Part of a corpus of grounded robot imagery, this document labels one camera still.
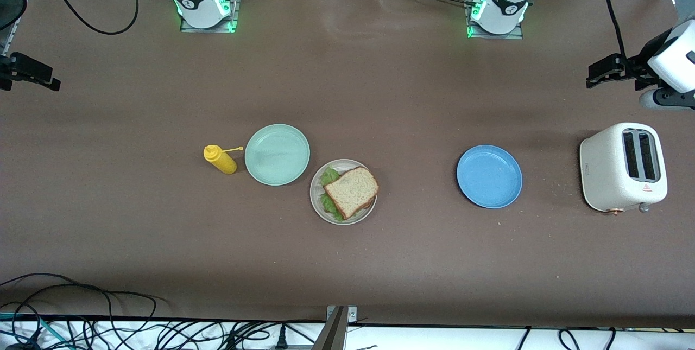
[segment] sandwich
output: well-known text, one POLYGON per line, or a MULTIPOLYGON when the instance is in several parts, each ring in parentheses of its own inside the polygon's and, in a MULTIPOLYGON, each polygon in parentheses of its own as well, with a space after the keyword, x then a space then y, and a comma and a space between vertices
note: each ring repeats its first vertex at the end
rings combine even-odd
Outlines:
POLYGON ((320 182, 326 191, 321 195, 323 209, 337 221, 349 219, 360 209, 371 206, 379 194, 377 180, 365 167, 348 170, 343 175, 328 167, 320 182))

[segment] lettuce leaf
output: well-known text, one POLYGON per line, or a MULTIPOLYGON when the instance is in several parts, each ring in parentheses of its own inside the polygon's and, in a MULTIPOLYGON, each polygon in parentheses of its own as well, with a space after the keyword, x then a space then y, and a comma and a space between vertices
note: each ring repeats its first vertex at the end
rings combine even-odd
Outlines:
POLYGON ((343 215, 340 213, 340 210, 338 210, 338 208, 336 207, 335 202, 333 202, 333 200, 328 194, 321 194, 321 203, 323 204, 323 209, 326 212, 333 214, 333 217, 337 221, 345 221, 345 219, 343 219, 343 215))
POLYGON ((328 167, 323 172, 323 175, 321 175, 320 184, 322 186, 325 186, 326 184, 329 184, 330 182, 335 182, 336 180, 338 180, 339 177, 340 177, 340 174, 338 174, 337 170, 334 170, 331 167, 328 167))
MULTIPOLYGON (((321 175, 320 183, 322 186, 325 186, 330 182, 335 182, 336 180, 338 180, 339 177, 340 174, 337 172, 337 170, 328 167, 323 172, 323 175, 321 175)), ((343 219, 343 215, 340 213, 340 210, 338 210, 338 207, 336 207, 335 202, 333 202, 333 199, 331 199, 331 197, 328 194, 321 194, 321 204, 323 205, 323 209, 326 212, 333 214, 333 217, 337 221, 345 221, 345 219, 343 219)))

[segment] white floor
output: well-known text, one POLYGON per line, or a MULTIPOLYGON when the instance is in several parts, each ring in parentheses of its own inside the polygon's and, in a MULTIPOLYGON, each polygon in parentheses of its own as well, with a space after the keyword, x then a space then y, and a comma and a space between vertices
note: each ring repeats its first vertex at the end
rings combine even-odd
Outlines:
MULTIPOLYGON (((166 322, 152 322, 146 325, 144 330, 128 340, 128 344, 134 349, 154 350, 157 343, 158 335, 162 334, 167 339, 172 338, 167 344, 167 348, 173 348, 180 345, 185 338, 176 336, 169 330, 169 334, 164 335, 166 328, 155 326, 166 322)), ((115 325, 119 328, 140 328, 141 322, 125 322, 117 321, 115 325)), ((206 325, 206 323, 198 323, 192 326, 186 332, 191 335, 206 325)), ((233 323, 223 323, 224 332, 219 326, 209 328, 203 331, 196 338, 215 338, 221 334, 229 332, 233 323)), ((320 323, 292 323, 293 328, 302 331, 310 338, 316 338, 321 328, 320 323)), ((69 338, 70 334, 67 331, 67 323, 57 321, 50 324, 60 335, 69 338)), ((72 327, 81 333, 82 323, 72 322, 72 327)), ((24 321, 16 323, 16 333, 24 336, 31 336, 36 330, 35 321, 24 321)), ((99 330, 108 330, 111 328, 111 323, 103 321, 99 323, 99 330)), ((11 331, 11 324, 8 321, 0 321, 0 331, 11 331)), ((251 349, 270 349, 277 343, 279 326, 268 329, 270 337, 259 341, 246 341, 244 348, 251 349)), ((351 327, 348 328, 346 350, 360 350, 376 345, 375 350, 404 350, 409 348, 426 348, 426 349, 459 349, 459 350, 515 350, 519 345, 519 340, 524 334, 524 329, 511 328, 393 328, 393 327, 351 327)), ((608 330, 572 330, 578 345, 583 350, 604 350, 610 331, 608 330)), ((130 333, 121 332, 122 337, 126 337, 130 333)), ((111 333, 104 335, 104 338, 111 343, 111 349, 120 343, 117 337, 111 333)), ((568 337, 566 342, 570 348, 573 348, 568 337)), ((38 343, 42 348, 46 348, 52 343, 59 342, 55 337, 42 330, 38 343)), ((295 334, 291 330, 287 330, 287 342, 289 345, 310 345, 308 340, 295 334)), ((11 343, 16 343, 15 339, 10 335, 0 333, 0 348, 4 348, 11 343)), ((199 350, 216 350, 219 347, 219 340, 211 342, 198 343, 199 350)), ((184 349, 197 350, 196 345, 189 343, 183 347, 184 349)), ((637 332, 637 331, 618 331, 616 333, 615 342, 610 350, 688 350, 695 348, 695 333, 663 333, 663 332, 637 332)), ((97 340, 94 343, 94 350, 106 350, 104 343, 97 340)), ((528 335, 523 350, 563 350, 564 347, 558 340, 558 331, 549 328, 538 328, 531 330, 528 335)), ((119 347, 119 350, 127 350, 125 346, 119 347)))

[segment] blue plate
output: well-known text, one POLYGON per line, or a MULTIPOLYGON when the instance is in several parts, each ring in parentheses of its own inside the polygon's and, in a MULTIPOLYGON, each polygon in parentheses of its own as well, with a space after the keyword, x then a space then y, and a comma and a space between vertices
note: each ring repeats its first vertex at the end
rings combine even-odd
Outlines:
POLYGON ((249 174, 262 184, 281 186, 305 171, 310 155, 305 135, 290 125, 276 124, 258 130, 244 151, 249 174))
POLYGON ((467 150, 456 169, 459 187, 474 204, 500 209, 516 200, 521 192, 519 163, 494 145, 478 145, 467 150))

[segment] bread slice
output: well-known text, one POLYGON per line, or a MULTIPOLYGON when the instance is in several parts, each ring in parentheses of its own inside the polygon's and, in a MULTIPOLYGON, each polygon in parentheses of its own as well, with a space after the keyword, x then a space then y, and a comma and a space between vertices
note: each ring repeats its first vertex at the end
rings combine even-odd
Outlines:
POLYGON ((365 167, 348 170, 334 182, 323 186, 323 189, 346 220, 358 210, 369 207, 379 194, 377 180, 365 167))

